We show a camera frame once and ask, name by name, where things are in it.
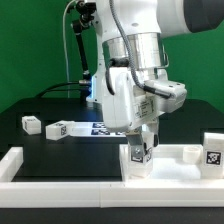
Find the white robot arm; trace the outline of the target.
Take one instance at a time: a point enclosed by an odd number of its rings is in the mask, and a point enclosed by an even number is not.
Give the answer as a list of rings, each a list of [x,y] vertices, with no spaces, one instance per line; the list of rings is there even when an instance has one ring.
[[[224,0],[85,0],[96,7],[98,59],[93,93],[111,132],[123,132],[141,160],[158,144],[158,116],[184,103],[185,85],[170,81],[162,40],[217,28]]]

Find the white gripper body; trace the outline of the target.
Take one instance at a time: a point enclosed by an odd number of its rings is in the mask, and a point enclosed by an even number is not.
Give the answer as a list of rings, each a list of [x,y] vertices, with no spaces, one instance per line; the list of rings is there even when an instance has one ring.
[[[186,98],[185,85],[165,78],[147,80],[146,84],[159,93],[169,93],[170,98],[144,92],[137,87],[130,71],[125,67],[109,69],[109,80],[114,94],[102,81],[103,121],[110,132],[127,132],[154,122],[163,113],[180,108]]]

